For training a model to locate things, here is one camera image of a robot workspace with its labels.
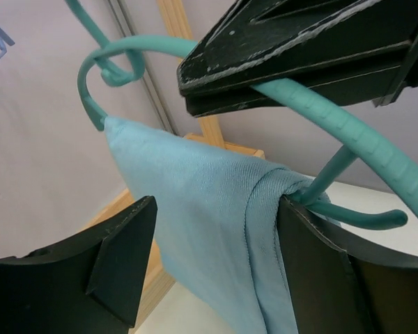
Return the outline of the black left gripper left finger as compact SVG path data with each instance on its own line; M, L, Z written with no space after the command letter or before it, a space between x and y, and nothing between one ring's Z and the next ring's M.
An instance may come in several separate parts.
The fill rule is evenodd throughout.
M134 328L157 203L111 218L24 257L0 259L0 333L127 333Z

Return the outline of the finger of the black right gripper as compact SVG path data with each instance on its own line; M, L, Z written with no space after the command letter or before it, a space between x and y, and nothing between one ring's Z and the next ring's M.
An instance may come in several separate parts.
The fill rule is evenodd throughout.
M418 87L418 1L236 1L177 70L185 102L274 106L256 84L292 79L339 106Z

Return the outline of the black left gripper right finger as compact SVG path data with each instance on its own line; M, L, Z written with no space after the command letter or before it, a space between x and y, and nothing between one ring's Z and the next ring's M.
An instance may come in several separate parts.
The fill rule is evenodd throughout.
M418 256L364 239L286 196L277 231L299 333L418 333Z

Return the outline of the light blue trousers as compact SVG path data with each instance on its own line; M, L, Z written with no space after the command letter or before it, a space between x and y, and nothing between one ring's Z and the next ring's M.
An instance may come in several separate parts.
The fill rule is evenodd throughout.
M276 218L311 180L139 122L108 117L104 134L128 189L156 199L166 271L238 333L296 333Z

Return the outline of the teal plastic hanger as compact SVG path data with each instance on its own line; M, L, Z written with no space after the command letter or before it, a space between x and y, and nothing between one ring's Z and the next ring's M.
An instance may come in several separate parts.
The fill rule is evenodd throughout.
M101 69L104 82L120 87L144 75L144 51L156 51L181 58L181 62L200 42L161 35L136 35L110 41L78 1L68 7L98 43L98 49L82 63L77 75L77 89L82 105L100 132L105 132L104 109L92 98L87 76L93 66ZM341 148L328 161L318 176L304 190L290 196L313 213L368 230L401 227L407 221L404 212L394 210L381 214L362 214L326 202L324 190L349 165L362 160L404 202L418 218L418 165L372 127L316 91L289 78L256 84L255 91L311 121L341 142Z

